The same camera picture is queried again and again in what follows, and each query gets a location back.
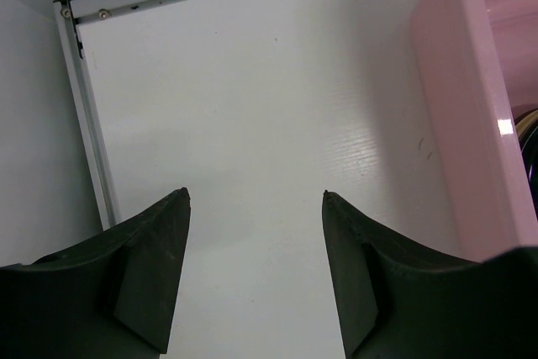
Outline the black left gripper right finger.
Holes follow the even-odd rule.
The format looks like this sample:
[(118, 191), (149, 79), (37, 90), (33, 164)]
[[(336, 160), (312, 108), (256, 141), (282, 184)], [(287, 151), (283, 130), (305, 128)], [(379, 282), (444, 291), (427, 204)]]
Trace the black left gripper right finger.
[(536, 248), (467, 261), (333, 192), (324, 193), (322, 222), (347, 357), (536, 357)]

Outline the black plate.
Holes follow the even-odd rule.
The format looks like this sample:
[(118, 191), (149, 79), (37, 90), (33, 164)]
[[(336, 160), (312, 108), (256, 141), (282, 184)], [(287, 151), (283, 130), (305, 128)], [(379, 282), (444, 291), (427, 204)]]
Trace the black plate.
[(525, 176), (529, 183), (533, 204), (537, 209), (537, 109), (518, 117), (515, 123)]

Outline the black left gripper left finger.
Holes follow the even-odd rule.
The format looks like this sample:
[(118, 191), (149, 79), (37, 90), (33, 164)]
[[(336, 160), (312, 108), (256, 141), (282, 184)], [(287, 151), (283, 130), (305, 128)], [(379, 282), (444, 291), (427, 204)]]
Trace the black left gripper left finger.
[(168, 351), (191, 201), (177, 189), (108, 230), (1, 270), (4, 358), (157, 358)]

